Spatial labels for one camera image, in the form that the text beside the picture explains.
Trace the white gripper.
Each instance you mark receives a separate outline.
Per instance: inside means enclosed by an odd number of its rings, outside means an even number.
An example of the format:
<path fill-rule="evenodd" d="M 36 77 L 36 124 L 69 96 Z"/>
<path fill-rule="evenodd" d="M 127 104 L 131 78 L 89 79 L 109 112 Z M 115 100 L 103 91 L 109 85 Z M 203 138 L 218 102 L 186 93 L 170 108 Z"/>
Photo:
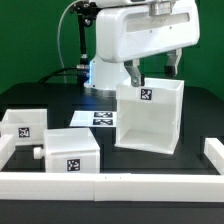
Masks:
<path fill-rule="evenodd" d="M 181 48 L 199 40 L 195 0 L 96 0 L 96 5 L 97 54 L 106 62 L 126 61 L 133 87 L 145 85 L 138 58 L 169 51 L 164 72 L 173 78 Z"/>

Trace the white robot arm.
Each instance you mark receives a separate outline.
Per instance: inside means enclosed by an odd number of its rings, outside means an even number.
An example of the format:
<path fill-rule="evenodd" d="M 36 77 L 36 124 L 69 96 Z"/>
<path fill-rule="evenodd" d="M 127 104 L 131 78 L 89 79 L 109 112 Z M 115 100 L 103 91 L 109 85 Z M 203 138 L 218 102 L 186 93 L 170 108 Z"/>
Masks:
<path fill-rule="evenodd" d="M 165 53 L 165 74 L 173 77 L 184 47 L 200 37 L 195 0 L 90 0 L 96 15 L 96 54 L 90 62 L 86 90 L 113 96 L 118 83 L 144 83 L 139 60 Z"/>

